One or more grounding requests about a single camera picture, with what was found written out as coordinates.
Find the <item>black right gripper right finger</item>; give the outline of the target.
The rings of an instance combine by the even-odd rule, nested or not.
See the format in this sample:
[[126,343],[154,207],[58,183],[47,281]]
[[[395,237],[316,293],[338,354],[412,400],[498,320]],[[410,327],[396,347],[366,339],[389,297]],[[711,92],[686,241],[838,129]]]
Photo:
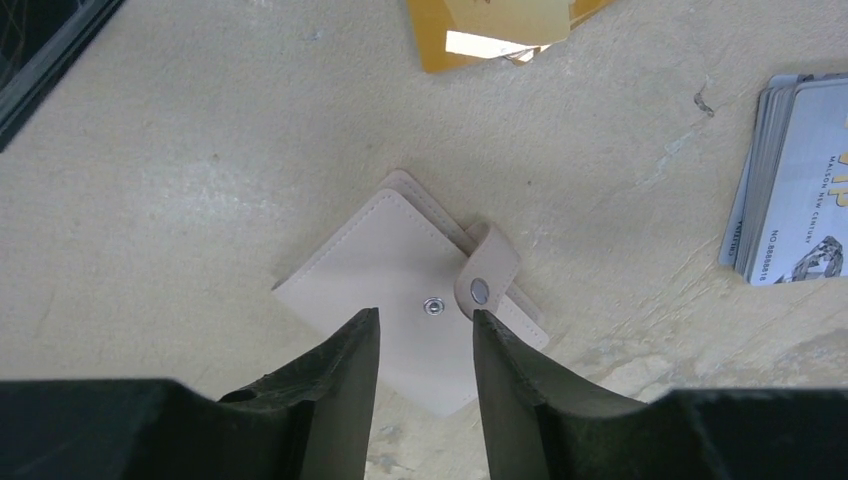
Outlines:
[[494,479],[843,479],[840,388],[677,389],[644,403],[473,317],[478,399]]

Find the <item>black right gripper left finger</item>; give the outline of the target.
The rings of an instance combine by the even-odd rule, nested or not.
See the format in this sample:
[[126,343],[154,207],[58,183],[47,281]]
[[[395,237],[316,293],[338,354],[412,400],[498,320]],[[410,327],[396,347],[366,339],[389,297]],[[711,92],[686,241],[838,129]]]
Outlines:
[[5,479],[360,479],[380,353],[376,309],[211,400],[170,379],[5,381]]

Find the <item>tan leather card holder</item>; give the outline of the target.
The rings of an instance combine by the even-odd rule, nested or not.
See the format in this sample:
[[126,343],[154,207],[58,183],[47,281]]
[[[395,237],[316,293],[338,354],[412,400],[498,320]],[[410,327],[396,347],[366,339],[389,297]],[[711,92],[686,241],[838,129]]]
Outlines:
[[491,222],[460,226],[407,172],[376,194],[288,278],[275,296],[315,329],[377,308],[379,377],[438,416],[475,399],[472,316],[494,313],[540,349],[541,314],[516,285],[520,257]]

